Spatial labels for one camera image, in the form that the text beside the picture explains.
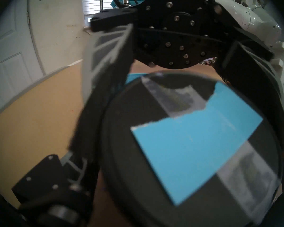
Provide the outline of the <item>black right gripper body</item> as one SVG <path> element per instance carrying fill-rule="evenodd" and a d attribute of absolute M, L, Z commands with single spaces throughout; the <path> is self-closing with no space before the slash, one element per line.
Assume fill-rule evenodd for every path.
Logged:
<path fill-rule="evenodd" d="M 135 59 L 167 69 L 183 69 L 216 57 L 220 63 L 234 42 L 264 60 L 272 50 L 247 31 L 248 9 L 232 0 L 145 0 L 103 10 L 90 21 L 93 32 L 132 23 Z"/>

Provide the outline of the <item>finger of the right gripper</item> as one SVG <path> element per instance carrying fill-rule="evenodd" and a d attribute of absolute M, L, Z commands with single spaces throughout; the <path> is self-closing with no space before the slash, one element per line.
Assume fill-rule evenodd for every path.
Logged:
<path fill-rule="evenodd" d="M 95 158 L 100 126 L 107 105 L 124 86 L 134 61 L 135 27 L 132 23 L 93 32 L 81 69 L 83 109 L 69 150 Z"/>
<path fill-rule="evenodd" d="M 284 125 L 284 92 L 277 72 L 266 60 L 239 41 L 233 41 L 221 63 L 231 84 L 266 118 Z"/>

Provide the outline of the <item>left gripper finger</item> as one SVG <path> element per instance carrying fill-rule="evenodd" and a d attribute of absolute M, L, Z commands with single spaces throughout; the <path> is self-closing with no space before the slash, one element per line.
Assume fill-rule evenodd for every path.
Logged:
<path fill-rule="evenodd" d="M 72 155 L 51 154 L 13 187 L 18 212 L 29 227 L 86 227 L 93 211 L 99 167 Z"/>

